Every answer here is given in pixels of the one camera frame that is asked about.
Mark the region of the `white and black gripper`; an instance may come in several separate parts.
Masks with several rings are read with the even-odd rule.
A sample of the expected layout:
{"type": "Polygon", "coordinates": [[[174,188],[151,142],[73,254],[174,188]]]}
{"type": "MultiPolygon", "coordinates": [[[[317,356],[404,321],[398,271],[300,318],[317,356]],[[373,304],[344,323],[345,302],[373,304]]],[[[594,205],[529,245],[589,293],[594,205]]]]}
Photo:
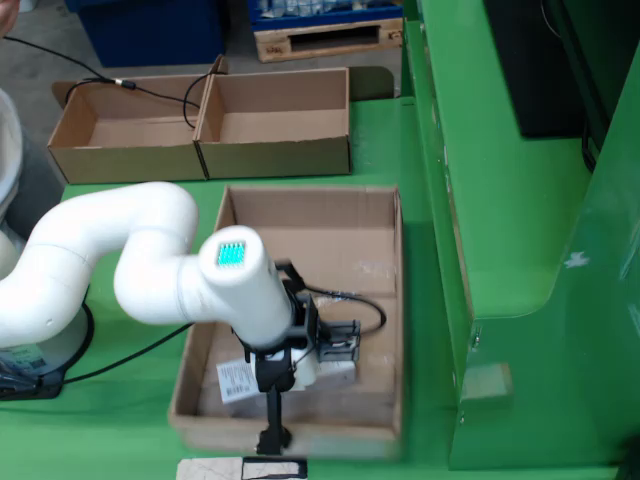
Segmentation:
{"type": "Polygon", "coordinates": [[[267,393],[267,428],[260,432],[256,446],[258,455],[281,455],[291,443],[292,435],[282,424],[280,392],[305,390],[315,383],[318,355],[315,347],[284,348],[277,352],[245,350],[258,390],[267,393]]]}

